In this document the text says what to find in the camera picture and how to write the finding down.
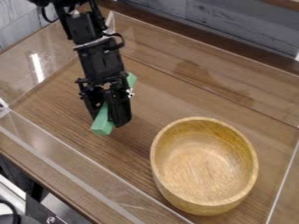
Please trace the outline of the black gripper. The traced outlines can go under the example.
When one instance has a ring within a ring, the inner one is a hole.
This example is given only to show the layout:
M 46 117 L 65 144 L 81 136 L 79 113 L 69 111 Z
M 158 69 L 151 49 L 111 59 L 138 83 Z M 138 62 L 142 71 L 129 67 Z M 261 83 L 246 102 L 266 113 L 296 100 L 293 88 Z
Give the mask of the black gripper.
M 77 80 L 79 95 L 93 119 L 97 119 L 106 101 L 109 120 L 118 128 L 133 119 L 131 87 L 121 55 L 125 46 L 122 36 L 106 36 L 75 46 L 85 72 L 85 77 Z

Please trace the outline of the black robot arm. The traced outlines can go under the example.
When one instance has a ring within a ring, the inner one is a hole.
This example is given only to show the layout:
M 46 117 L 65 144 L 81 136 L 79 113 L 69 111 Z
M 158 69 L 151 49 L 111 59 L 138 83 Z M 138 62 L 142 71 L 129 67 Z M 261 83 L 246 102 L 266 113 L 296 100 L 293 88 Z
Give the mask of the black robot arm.
M 121 49 L 126 40 L 121 33 L 109 33 L 106 18 L 97 0 L 29 0 L 42 8 L 53 4 L 67 38 L 75 44 L 85 77 L 77 79 L 79 96 L 90 115 L 97 118 L 107 104 L 107 119 L 125 126 L 133 119 L 129 72 Z

